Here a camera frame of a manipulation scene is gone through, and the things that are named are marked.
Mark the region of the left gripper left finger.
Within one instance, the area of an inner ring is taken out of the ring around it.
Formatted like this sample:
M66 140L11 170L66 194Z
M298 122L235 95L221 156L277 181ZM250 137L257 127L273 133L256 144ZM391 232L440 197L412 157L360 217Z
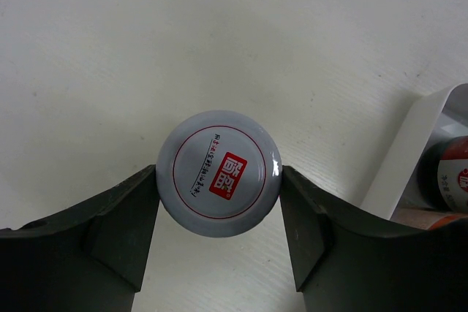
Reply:
M132 310L157 212L150 164L70 208L3 228L1 310Z

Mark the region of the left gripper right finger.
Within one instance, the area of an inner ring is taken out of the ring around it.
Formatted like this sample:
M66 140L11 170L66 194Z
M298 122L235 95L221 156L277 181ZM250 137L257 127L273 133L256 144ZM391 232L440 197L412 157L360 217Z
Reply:
M279 196L308 311L465 311L467 220L433 230L385 220L290 166Z

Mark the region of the spice jar dark contents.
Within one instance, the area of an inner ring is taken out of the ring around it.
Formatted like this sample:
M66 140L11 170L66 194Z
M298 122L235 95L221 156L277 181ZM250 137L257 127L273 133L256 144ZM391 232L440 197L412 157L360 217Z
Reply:
M417 181L421 196L433 208L467 212L467 137L431 146L420 159Z

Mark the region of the spice jar orange contents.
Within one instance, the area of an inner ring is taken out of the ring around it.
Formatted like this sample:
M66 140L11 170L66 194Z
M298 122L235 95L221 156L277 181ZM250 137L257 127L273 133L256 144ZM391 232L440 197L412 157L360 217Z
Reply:
M271 212L282 183L282 160L270 134L227 110L199 113L177 125L155 169L165 210L205 237L253 229Z

